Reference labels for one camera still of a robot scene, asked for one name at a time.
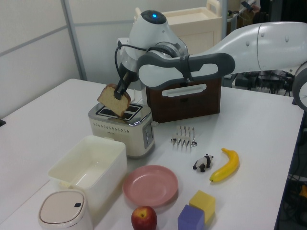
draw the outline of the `box handle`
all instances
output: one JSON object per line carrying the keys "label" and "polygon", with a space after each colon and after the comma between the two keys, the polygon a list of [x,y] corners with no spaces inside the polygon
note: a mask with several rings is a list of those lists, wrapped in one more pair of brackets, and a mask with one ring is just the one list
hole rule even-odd
{"label": "box handle", "polygon": [[182,88],[170,89],[170,90],[163,90],[162,96],[164,97],[178,97],[188,94],[194,94],[204,91],[207,88],[206,84],[200,85],[191,85]]}
{"label": "box handle", "polygon": [[214,6],[216,9],[216,16],[221,17],[222,16],[222,9],[221,9],[221,4],[217,0],[207,0],[207,9],[209,11],[211,10],[211,6]]}

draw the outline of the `trash can lid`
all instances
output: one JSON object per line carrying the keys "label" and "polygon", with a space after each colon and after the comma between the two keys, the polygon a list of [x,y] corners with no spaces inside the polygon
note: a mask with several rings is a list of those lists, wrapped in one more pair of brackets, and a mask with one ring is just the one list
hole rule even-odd
{"label": "trash can lid", "polygon": [[81,220],[86,210],[86,200],[82,192],[63,190],[49,195],[39,212],[40,223],[44,226],[67,228]]}

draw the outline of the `black cable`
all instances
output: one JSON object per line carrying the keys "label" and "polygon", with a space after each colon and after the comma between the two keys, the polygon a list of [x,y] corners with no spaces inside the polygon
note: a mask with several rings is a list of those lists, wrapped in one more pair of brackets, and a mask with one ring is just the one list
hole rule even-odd
{"label": "black cable", "polygon": [[144,48],[139,48],[139,47],[136,47],[136,46],[131,46],[131,45],[127,45],[127,44],[121,44],[119,45],[116,50],[115,50],[115,54],[114,54],[114,60],[115,60],[115,66],[116,66],[116,70],[117,70],[117,73],[119,75],[119,77],[122,79],[122,77],[120,76],[119,74],[119,68],[118,68],[118,64],[117,64],[117,52],[120,48],[122,48],[123,46],[127,46],[127,47],[130,47],[130,48],[134,48],[134,49],[137,49],[137,50],[142,50],[142,51],[146,51],[147,49],[144,49]]}
{"label": "black cable", "polygon": [[[286,219],[281,219],[280,218],[280,221],[289,221],[291,219],[293,219],[295,217],[295,212],[297,211],[297,208],[298,208],[298,200],[299,200],[299,192],[297,191],[297,187],[298,187],[298,180],[296,178],[294,178],[294,175],[296,174],[297,170],[299,169],[299,166],[300,166],[300,154],[299,154],[299,147],[296,145],[295,146],[295,155],[297,155],[297,166],[296,166],[296,169],[295,171],[292,173],[292,175],[290,176],[290,178],[287,179],[287,183],[286,184],[286,189],[288,191],[285,192],[285,196],[283,198],[283,202],[282,202],[282,207],[283,207],[283,210],[284,210],[284,213],[286,214]],[[292,198],[291,196],[291,191],[292,191],[292,187],[293,186],[293,182],[294,179],[296,180],[296,184],[294,186],[294,189],[295,189],[295,199]]]}
{"label": "black cable", "polygon": [[305,165],[304,165],[304,167],[303,167],[303,169],[302,169],[302,171],[301,171],[301,173],[300,173],[300,175],[299,175],[299,178],[298,178],[298,181],[301,179],[301,176],[302,176],[302,174],[303,174],[303,172],[304,172],[304,169],[307,167],[307,161],[306,161],[306,163],[305,163]]}

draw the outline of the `purple block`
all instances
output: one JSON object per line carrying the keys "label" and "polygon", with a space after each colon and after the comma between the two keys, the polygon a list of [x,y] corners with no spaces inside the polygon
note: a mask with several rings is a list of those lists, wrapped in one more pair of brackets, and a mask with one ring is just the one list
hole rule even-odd
{"label": "purple block", "polygon": [[178,217],[178,230],[203,230],[204,222],[203,210],[185,205]]}

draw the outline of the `equipment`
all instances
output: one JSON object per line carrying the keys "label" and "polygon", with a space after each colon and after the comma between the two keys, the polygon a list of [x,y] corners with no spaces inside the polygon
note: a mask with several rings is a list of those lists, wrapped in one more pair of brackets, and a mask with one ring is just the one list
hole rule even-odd
{"label": "equipment", "polygon": [[124,115],[118,117],[98,103],[88,116],[93,134],[125,143],[129,157],[144,156],[154,146],[153,117],[148,106],[131,103]]}
{"label": "equipment", "polygon": [[114,94],[125,92],[132,81],[162,89],[175,83],[218,79],[224,75],[284,70],[295,75],[295,102],[307,111],[307,24],[260,23],[239,28],[211,49],[188,55],[185,44],[171,31],[166,17],[144,11],[129,38],[118,40],[120,81]]}

